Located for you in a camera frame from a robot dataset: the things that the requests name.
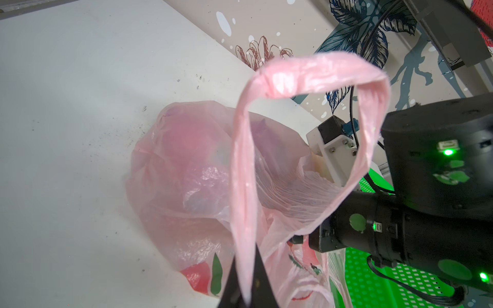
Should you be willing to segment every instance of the white table surface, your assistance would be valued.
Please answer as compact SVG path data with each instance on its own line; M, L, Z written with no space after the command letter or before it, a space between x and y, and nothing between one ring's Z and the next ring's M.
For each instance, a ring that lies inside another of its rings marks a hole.
M124 177L164 106L235 106L252 74L161 0L0 21L0 307L215 307L150 242ZM251 111L303 137L320 123L291 100Z

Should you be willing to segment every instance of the red printed design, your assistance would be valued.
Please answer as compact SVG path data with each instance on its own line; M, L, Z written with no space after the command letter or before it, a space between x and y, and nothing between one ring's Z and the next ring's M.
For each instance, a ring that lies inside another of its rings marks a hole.
M483 19L490 27L493 27L493 0L473 0L471 11L481 17L481 19ZM486 45L493 47L493 41L482 31L481 35L483 36Z
M206 262L192 265L180 271L190 283L192 289L197 292L209 295L208 287L211 280L211 270Z

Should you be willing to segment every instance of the wall mural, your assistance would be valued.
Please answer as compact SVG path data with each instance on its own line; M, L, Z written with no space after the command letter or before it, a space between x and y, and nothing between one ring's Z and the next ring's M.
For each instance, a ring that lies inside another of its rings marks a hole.
M330 10L340 24L317 52L349 51L361 55L362 43L393 2L393 0L330 0ZM373 65L383 68L388 58L388 43L384 31L414 35L416 23L407 6L401 2L392 9L381 23L376 35L370 39L364 57ZM349 90L349 87L344 87L327 93L332 114Z
M369 32L374 28L375 23L392 3L393 0L330 0L331 12L340 24L323 42L317 52L344 50L361 55L362 43L369 35ZM490 26L493 26L493 0L474 0L471 4L471 10L483 18ZM415 103L409 96L411 91L411 79L415 74L424 78L423 86L428 86L433 82L432 74L430 72L421 71L419 69L419 65L424 62L424 57L421 56L421 54L428 44L429 39L423 31L420 31L421 29L419 26L418 31L422 34L416 34L416 28L417 22L405 4L402 3L401 5L398 5L389 13L388 17L384 19L380 25L380 29L377 31L377 35L371 39L368 51L364 55L369 62L383 68L388 58L388 43L384 31L396 33L406 32L409 35L419 35L416 45L404 57L404 63L391 80L391 84L393 85L397 83L402 75L400 97L395 105L396 110L410 107ZM486 37L484 33L482 33L482 35L487 46L493 47L493 41ZM453 64L458 59L447 60L449 63ZM461 98L465 98L466 95L460 88L454 72L450 71L444 59L438 56L437 63L442 72L442 76L452 86L457 95ZM327 100L332 114L334 114L335 109L348 94L349 90L349 87L344 87L337 91L327 93Z
M274 58L290 58L293 57L293 51L288 48L278 47L276 45L271 45L267 42L265 36L261 37L257 42L252 40L250 42L249 49L244 52L243 48L236 46L236 57L241 59L243 63L248 65L253 70L258 70L265 63L269 62Z

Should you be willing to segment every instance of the white paint splash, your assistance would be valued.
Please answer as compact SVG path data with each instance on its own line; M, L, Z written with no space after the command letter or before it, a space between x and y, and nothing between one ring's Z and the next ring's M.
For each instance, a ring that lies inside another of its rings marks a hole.
M217 22L226 35L231 36L231 27L229 26L228 20L224 17L224 14L221 12L216 12Z

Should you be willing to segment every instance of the brown flower drawing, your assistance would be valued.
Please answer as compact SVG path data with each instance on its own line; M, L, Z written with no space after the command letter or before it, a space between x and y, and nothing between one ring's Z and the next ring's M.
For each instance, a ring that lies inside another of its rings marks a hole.
M267 39L263 36L258 42L250 42L250 48L246 53L243 51L243 48L236 46L236 57L240 58L243 63L253 70L258 70L264 64L276 57L283 59L293 57L293 51L288 48L279 49L279 47L275 45L271 45L269 48Z

